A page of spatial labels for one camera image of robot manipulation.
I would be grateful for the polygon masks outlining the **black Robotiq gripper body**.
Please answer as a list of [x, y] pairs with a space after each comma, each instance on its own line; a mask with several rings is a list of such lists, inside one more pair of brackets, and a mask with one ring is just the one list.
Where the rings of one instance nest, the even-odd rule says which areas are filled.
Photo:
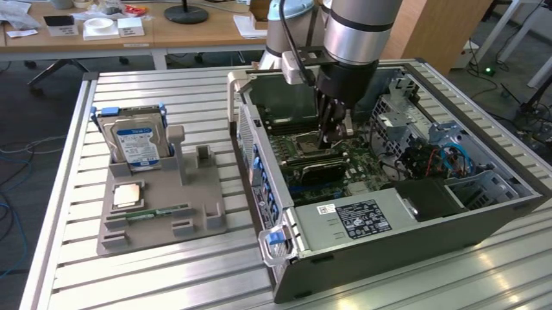
[[319, 99], [335, 99], [346, 109], [354, 109], [366, 94], [375, 73], [377, 61], [367, 65], [332, 63], [319, 66], [316, 92]]

